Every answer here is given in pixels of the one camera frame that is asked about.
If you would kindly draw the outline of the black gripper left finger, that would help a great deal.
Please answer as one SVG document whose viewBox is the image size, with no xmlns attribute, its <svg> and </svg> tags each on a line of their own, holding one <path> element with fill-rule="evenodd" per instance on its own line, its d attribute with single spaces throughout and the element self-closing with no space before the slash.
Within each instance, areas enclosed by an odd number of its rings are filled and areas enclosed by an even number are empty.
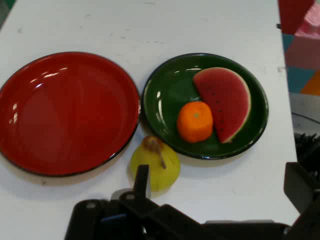
<svg viewBox="0 0 320 240">
<path fill-rule="evenodd" d="M 147 197 L 149 166 L 139 165 L 134 187 L 114 200 L 84 200 L 72 211 L 66 240 L 195 240 L 200 224 Z"/>
</svg>

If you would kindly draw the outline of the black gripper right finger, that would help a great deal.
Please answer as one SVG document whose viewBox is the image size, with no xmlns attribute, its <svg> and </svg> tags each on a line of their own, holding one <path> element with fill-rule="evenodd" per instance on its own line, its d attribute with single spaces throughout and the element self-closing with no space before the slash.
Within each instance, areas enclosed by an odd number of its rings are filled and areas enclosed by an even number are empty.
<svg viewBox="0 0 320 240">
<path fill-rule="evenodd" d="M 283 190 L 300 213 L 284 234 L 285 240 L 320 238 L 320 182 L 297 162 L 285 165 Z"/>
</svg>

